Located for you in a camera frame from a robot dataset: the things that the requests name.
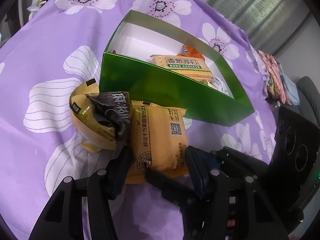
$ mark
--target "white cable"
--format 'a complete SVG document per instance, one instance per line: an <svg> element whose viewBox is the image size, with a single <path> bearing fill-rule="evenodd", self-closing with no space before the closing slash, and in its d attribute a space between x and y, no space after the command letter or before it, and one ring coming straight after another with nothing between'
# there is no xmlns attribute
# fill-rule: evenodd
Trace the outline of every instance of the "white cable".
<svg viewBox="0 0 320 240"><path fill-rule="evenodd" d="M18 15L19 15L20 28L22 28L24 26L22 0L18 0Z"/></svg>

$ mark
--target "folded clothes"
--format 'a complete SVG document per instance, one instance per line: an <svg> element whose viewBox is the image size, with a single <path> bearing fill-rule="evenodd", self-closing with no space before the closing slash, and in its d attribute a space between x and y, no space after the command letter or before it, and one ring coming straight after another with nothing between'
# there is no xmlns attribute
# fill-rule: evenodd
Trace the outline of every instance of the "folded clothes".
<svg viewBox="0 0 320 240"><path fill-rule="evenodd" d="M273 79L275 97L279 98L283 104L291 104L290 99L286 98L284 87L282 85L282 81L279 74L278 64L273 56L262 52L261 50L257 51L260 58L263 60L266 65L266 69L270 76Z"/></svg>
<svg viewBox="0 0 320 240"><path fill-rule="evenodd" d="M281 78L282 84L288 94L288 97L290 98L290 100L294 106L298 106L300 104L300 99L299 99L299 95L298 95L297 86L290 78L288 78L284 74L281 63L276 58L275 58L275 60L278 64L280 78Z"/></svg>

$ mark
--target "orange snack wrapper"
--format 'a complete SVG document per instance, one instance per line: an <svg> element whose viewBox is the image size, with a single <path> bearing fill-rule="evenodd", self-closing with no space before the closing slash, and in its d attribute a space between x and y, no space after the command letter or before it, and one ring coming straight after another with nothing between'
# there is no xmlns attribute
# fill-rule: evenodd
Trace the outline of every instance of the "orange snack wrapper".
<svg viewBox="0 0 320 240"><path fill-rule="evenodd" d="M184 56L184 57L196 57L196 58L202 58L204 60L204 56L202 56L202 54L195 49L194 47L190 47L188 45L184 45L185 48L185 54L178 54L177 56Z"/></svg>

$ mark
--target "floral bedding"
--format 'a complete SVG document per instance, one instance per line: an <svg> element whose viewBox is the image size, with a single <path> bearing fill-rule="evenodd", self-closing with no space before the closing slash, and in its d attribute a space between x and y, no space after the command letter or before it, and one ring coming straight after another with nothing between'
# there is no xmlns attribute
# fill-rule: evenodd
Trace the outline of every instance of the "floral bedding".
<svg viewBox="0 0 320 240"><path fill-rule="evenodd" d="M268 163L275 121L268 75L247 35L203 0L49 0L0 49L0 213L19 240L29 234L65 176L90 176L115 153L89 154L68 109L71 92L99 80L102 54L130 9L173 24L217 50L248 94L255 113L232 127L184 119L190 145L229 146ZM182 239L178 207L150 185L129 185L110 202L119 239ZM84 233L89 237L84 199Z"/></svg>

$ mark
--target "metallic curtain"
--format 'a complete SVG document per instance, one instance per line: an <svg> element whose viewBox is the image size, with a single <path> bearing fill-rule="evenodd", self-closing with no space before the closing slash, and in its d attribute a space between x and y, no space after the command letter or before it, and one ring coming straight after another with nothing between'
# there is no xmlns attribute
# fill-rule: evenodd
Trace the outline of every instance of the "metallic curtain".
<svg viewBox="0 0 320 240"><path fill-rule="evenodd" d="M302 0L205 0L243 29L252 46L273 54L299 27L309 9Z"/></svg>

